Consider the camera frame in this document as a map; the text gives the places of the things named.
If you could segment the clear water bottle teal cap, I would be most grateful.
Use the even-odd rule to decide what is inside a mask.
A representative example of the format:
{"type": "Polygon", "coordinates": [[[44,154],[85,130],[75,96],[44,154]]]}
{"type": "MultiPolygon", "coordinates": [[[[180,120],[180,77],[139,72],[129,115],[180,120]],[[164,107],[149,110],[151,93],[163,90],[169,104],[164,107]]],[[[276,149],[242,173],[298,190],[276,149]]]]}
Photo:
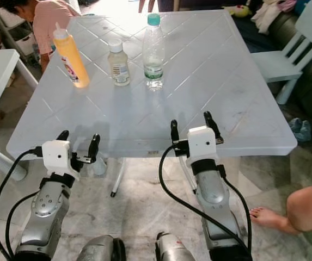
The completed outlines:
{"type": "Polygon", "coordinates": [[[163,67],[165,63],[165,34],[161,28],[161,16],[150,13],[146,17],[146,28],[142,59],[146,87],[149,90],[160,90],[163,87],[163,67]]]}

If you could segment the large white plastic table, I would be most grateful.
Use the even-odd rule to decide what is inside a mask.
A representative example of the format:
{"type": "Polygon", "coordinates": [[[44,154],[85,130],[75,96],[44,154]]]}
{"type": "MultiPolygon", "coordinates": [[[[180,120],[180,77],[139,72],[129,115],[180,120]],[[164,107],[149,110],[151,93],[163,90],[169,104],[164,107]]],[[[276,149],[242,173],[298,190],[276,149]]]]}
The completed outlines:
{"type": "Polygon", "coordinates": [[[109,158],[159,157],[180,135],[205,123],[209,111],[224,139],[220,157],[240,157],[240,171],[262,191],[289,182],[288,154],[297,146],[232,17],[223,10],[163,13],[163,87],[143,74],[144,15],[74,17],[68,28],[89,73],[77,89],[54,58],[20,117],[6,150],[12,156],[68,130],[86,150],[93,134],[109,158]]]}

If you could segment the orange sauce squeeze bottle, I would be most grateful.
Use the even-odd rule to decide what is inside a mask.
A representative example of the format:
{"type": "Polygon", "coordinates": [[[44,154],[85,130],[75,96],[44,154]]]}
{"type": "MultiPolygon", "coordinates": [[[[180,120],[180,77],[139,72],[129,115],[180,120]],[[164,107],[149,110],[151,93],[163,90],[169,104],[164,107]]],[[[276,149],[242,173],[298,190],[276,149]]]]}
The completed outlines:
{"type": "Polygon", "coordinates": [[[58,23],[54,25],[56,26],[53,32],[54,47],[64,63],[68,77],[77,89],[86,89],[89,85],[89,76],[75,40],[66,28],[62,28],[58,23]]]}

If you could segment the white wooden chair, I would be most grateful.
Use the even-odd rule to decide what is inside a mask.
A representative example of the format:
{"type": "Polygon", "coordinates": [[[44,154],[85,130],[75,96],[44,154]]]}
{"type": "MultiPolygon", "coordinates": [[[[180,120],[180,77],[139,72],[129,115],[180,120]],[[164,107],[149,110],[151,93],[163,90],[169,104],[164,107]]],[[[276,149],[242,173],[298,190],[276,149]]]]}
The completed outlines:
{"type": "Polygon", "coordinates": [[[286,104],[303,68],[312,60],[312,0],[306,3],[295,24],[296,33],[282,51],[258,52],[252,58],[268,83],[285,80],[276,102],[286,104]]]}

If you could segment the silver left robot leg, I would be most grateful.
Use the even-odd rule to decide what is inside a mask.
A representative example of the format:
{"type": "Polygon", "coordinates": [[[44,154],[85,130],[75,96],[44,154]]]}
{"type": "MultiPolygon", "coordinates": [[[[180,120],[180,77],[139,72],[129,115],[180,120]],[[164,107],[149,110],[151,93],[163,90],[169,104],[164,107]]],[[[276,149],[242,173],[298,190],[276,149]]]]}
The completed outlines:
{"type": "Polygon", "coordinates": [[[76,261],[127,261],[126,248],[119,237],[103,234],[89,240],[76,261]]]}

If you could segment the silver robot leg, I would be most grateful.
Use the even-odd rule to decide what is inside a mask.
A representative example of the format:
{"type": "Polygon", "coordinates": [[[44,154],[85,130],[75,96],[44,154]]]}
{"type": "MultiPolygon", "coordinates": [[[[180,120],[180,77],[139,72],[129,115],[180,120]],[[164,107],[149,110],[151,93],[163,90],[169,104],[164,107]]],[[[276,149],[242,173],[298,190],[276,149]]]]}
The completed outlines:
{"type": "Polygon", "coordinates": [[[161,231],[156,236],[156,261],[196,261],[175,234],[161,231]]]}
{"type": "Polygon", "coordinates": [[[119,237],[103,234],[89,240],[76,261],[127,261],[126,248],[119,237]]]}

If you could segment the blue sandals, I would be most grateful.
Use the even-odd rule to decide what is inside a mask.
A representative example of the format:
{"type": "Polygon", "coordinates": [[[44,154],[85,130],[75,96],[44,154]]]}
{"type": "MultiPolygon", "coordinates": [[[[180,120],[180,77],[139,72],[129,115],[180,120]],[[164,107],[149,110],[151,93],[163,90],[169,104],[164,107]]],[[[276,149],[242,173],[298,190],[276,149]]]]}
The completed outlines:
{"type": "Polygon", "coordinates": [[[312,139],[311,124],[308,120],[292,119],[289,122],[289,127],[297,142],[307,142],[312,139]]]}

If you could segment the silver right robot leg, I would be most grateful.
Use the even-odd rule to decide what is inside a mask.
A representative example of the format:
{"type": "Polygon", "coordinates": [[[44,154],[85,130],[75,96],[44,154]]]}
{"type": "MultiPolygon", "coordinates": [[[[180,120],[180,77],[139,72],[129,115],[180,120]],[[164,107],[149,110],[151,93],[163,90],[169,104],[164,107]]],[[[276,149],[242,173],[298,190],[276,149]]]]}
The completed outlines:
{"type": "Polygon", "coordinates": [[[156,261],[196,261],[175,234],[161,231],[156,236],[156,261]]]}

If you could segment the yellow green plush toy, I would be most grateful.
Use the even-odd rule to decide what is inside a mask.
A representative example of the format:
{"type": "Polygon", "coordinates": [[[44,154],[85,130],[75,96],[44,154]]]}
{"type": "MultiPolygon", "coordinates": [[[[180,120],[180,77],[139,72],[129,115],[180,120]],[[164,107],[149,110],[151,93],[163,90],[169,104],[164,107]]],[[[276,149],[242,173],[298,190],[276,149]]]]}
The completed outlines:
{"type": "Polygon", "coordinates": [[[233,5],[233,7],[223,7],[223,10],[227,10],[230,15],[237,18],[245,18],[252,15],[252,11],[247,5],[233,5]]]}

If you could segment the child in pink shirt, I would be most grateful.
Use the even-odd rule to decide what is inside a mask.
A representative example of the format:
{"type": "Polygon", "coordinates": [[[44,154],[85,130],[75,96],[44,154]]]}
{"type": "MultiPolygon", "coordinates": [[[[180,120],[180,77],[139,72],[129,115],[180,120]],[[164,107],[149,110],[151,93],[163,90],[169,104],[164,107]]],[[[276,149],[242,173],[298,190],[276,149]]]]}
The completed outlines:
{"type": "Polygon", "coordinates": [[[56,24],[66,28],[72,17],[81,16],[63,0],[0,0],[0,8],[32,24],[42,72],[46,70],[53,54],[53,32],[56,24]]]}

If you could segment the shelving rack with bins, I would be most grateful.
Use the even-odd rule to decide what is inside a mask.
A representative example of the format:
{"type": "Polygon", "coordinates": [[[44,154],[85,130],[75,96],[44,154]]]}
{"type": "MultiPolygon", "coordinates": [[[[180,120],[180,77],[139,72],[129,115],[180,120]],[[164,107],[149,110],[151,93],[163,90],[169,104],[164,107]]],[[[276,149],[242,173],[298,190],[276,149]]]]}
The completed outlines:
{"type": "Polygon", "coordinates": [[[35,54],[36,42],[31,25],[4,8],[0,8],[0,32],[6,48],[17,50],[24,59],[35,54]]]}

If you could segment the white and pink cloth pile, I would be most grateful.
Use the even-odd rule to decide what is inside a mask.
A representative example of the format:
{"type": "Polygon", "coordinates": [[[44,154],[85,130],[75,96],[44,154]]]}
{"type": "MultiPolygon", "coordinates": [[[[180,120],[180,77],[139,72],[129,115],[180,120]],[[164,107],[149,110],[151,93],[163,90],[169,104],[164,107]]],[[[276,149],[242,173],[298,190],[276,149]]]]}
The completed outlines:
{"type": "Polygon", "coordinates": [[[255,22],[259,33],[268,34],[268,28],[282,12],[293,10],[297,0],[263,0],[262,7],[253,15],[251,20],[255,22]]]}

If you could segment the bare leg of seated person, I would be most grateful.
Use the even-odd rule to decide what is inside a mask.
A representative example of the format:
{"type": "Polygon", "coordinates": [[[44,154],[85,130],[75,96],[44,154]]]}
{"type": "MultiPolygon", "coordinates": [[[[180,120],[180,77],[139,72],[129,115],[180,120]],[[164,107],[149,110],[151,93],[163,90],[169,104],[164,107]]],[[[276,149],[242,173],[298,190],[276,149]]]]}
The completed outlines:
{"type": "Polygon", "coordinates": [[[283,233],[312,231],[312,186],[299,189],[288,196],[285,216],[265,207],[255,207],[249,211],[249,215],[254,223],[283,233]]]}

